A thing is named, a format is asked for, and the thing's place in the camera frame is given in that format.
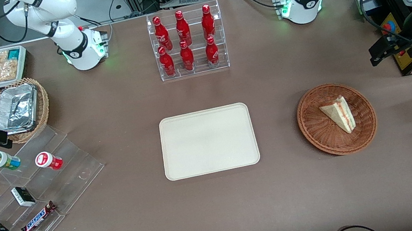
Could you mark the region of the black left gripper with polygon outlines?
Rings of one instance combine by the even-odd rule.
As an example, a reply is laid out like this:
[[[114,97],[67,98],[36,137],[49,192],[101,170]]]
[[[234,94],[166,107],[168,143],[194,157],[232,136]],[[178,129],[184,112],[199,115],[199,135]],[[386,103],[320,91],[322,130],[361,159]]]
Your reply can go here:
[[[377,43],[368,50],[373,67],[391,55],[412,58],[412,29],[382,35]]]

